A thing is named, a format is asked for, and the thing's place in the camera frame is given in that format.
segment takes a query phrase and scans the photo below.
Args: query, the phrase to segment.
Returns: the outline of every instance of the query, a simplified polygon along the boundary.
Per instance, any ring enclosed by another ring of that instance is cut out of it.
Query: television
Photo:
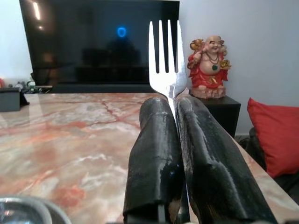
[[[95,92],[150,89],[150,21],[158,52],[162,20],[166,64],[171,21],[176,55],[179,1],[20,0],[20,6],[36,85],[64,86],[70,92],[82,86],[86,92],[91,87]]]

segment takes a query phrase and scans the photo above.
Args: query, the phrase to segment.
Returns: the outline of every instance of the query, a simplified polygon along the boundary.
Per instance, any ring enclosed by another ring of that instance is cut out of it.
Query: silver bowl rim
[[[17,195],[0,195],[0,202],[20,203],[32,207],[41,216],[43,224],[52,224],[52,217],[49,209],[44,203],[31,197],[21,197]]]
[[[65,224],[72,224],[70,218],[66,215],[66,213],[56,204],[54,204],[52,201],[47,200],[45,198],[36,197],[36,196],[30,196],[30,195],[0,195],[0,198],[19,198],[24,200],[31,200],[42,204],[42,207],[46,208],[50,215],[51,223],[45,223],[45,224],[53,224],[52,223],[52,217],[49,211],[49,208],[53,209],[64,221]]]

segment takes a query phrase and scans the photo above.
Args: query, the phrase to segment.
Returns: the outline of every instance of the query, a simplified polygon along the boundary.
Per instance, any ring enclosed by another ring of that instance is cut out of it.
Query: pink marble surface
[[[122,221],[139,109],[152,96],[26,95],[29,106],[0,113],[0,194],[52,200],[73,224]],[[299,218],[299,206],[240,150],[277,220]]]

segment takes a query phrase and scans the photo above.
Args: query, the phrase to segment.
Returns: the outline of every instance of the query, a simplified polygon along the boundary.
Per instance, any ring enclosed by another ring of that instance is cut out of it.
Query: silver fork
[[[175,71],[174,57],[172,50],[171,24],[168,20],[168,67],[169,71],[165,71],[164,45],[162,21],[159,21],[159,73],[156,71],[155,43],[153,22],[149,24],[149,84],[158,93],[164,95],[168,99],[174,120],[177,124],[176,97],[187,86],[187,76],[185,74],[185,62],[183,53],[182,31],[178,21],[178,71]]]

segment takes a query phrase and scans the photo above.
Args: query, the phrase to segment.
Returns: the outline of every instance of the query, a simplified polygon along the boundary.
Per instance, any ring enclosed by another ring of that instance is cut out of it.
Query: laughing buddha statue
[[[192,80],[191,94],[198,98],[221,98],[225,96],[223,81],[228,80],[229,60],[226,46],[220,36],[211,36],[204,42],[197,39],[190,44],[194,53],[188,58]]]

